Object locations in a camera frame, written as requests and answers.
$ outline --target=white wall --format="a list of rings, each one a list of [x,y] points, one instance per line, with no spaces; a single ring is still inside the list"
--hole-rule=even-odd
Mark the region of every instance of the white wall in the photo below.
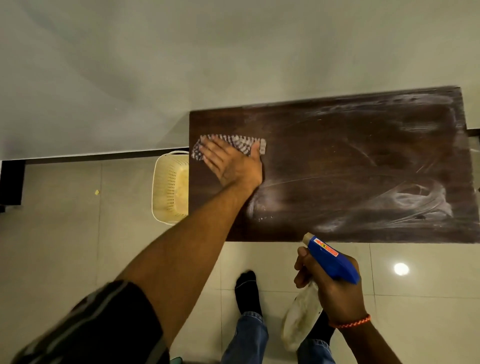
[[[480,1],[4,0],[0,158],[185,146],[188,111],[460,85]]]

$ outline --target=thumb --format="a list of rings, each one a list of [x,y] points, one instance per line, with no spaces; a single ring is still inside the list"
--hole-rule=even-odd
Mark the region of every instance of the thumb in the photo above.
[[[255,160],[260,159],[260,142],[258,140],[253,143],[252,148],[250,149],[250,157]]]
[[[303,258],[303,265],[308,269],[312,274],[313,280],[320,289],[324,289],[326,286],[331,284],[333,281],[332,278],[324,271],[322,266],[318,264],[315,258],[310,254],[310,250],[301,246],[298,249],[299,256]]]

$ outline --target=hand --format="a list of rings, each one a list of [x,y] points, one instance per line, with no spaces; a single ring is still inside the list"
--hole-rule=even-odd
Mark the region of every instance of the hand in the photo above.
[[[241,183],[253,191],[262,183],[260,142],[253,143],[250,157],[217,136],[212,139],[203,137],[202,143],[200,151],[204,154],[204,162],[215,173],[222,186]]]
[[[318,286],[320,304],[332,323],[349,324],[367,316],[363,303],[361,279],[358,284],[351,284],[342,279],[331,279],[307,248],[303,246],[298,248],[298,255],[295,269],[299,272],[294,282],[297,288],[303,288],[313,278]],[[357,261],[351,256],[345,255],[345,257],[359,271]]]

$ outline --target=plastic basket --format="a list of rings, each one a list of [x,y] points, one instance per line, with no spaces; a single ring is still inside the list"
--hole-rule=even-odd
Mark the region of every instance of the plastic basket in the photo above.
[[[175,225],[188,215],[189,152],[175,150],[155,163],[152,214],[160,222]]]

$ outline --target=orange bracelet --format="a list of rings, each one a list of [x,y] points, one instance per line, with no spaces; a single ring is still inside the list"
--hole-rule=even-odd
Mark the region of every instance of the orange bracelet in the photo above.
[[[372,319],[372,316],[370,315],[367,315],[367,317],[363,318],[362,320],[358,320],[358,321],[355,321],[355,322],[351,322],[349,324],[344,324],[344,325],[335,325],[331,322],[329,322],[328,324],[333,327],[333,328],[352,328],[354,326],[358,326],[358,325],[361,325],[361,324],[364,324],[366,322],[369,322],[370,320]]]

